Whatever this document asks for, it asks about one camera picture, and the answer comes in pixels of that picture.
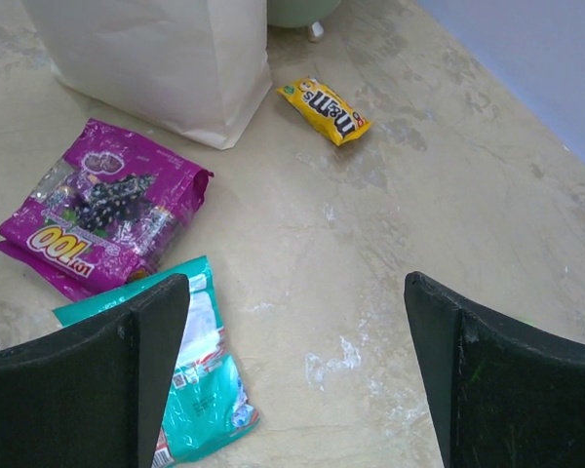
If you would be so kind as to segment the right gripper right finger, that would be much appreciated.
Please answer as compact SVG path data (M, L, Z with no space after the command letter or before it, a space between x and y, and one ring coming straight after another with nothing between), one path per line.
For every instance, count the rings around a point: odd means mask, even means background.
M421 272L404 302L447 467L585 467L585 344Z

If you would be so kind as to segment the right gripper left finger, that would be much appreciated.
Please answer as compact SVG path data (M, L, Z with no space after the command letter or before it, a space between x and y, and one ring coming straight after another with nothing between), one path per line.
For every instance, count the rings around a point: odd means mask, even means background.
M0 467L149 467L189 306L174 274L0 351Z

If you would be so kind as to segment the teal fox's mint bag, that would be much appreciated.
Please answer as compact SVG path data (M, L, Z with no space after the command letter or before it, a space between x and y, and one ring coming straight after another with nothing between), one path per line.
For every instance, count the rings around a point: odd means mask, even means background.
M119 305L173 274L189 281L190 302L175 364L154 467L198 461L249 433L259 421L233 356L215 295L213 270L203 255L166 271L54 310L71 326Z

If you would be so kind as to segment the yellow m&m's packet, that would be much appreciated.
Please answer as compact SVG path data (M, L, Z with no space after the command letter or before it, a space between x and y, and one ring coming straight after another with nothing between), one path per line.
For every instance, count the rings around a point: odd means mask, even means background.
M277 89L312 127L336 146L361 138L372 125L337 92L306 76Z

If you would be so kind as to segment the brown paper bag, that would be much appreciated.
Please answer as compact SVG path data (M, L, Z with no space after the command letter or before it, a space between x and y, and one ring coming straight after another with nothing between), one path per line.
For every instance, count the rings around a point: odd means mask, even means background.
M23 6L65 86L212 148L236 145L272 86L264 1Z

